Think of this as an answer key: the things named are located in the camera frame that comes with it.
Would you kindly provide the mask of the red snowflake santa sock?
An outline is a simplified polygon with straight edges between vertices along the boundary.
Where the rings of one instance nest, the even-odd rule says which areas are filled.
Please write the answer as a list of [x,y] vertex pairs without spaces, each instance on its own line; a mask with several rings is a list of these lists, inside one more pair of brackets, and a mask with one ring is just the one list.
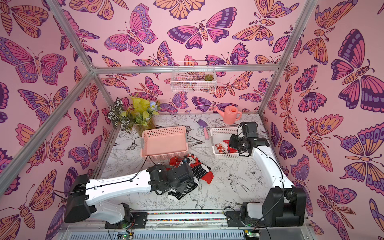
[[229,140],[221,141],[220,144],[223,145],[223,148],[225,149],[225,154],[234,154],[234,153],[238,152],[238,150],[236,150],[230,146]]

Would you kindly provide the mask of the red penguin sock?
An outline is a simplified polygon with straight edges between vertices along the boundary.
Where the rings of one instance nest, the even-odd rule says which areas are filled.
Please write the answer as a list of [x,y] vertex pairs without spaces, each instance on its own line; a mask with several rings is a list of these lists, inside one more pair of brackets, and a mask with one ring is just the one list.
[[223,148],[222,144],[215,144],[215,148],[216,148],[217,154],[224,154],[225,153],[225,149]]

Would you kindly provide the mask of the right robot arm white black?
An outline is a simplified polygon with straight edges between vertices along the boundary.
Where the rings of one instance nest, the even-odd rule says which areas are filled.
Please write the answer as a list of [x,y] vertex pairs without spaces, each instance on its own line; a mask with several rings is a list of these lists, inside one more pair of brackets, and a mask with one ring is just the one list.
[[267,139],[261,138],[256,122],[242,122],[231,135],[229,146],[241,157],[250,157],[260,168],[269,187],[263,203],[246,202],[240,214],[244,225],[253,228],[301,227],[307,194],[286,176]]

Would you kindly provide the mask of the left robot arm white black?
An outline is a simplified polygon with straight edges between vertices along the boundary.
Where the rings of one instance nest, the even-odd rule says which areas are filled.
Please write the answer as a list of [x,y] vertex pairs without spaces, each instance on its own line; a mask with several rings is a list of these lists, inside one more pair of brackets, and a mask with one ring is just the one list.
[[184,193],[188,186],[198,182],[188,164],[176,168],[154,165],[133,175],[110,179],[89,179],[87,175],[80,175],[68,192],[64,222],[72,224],[88,218],[112,225],[129,222],[129,205],[112,204],[110,199],[133,193]]

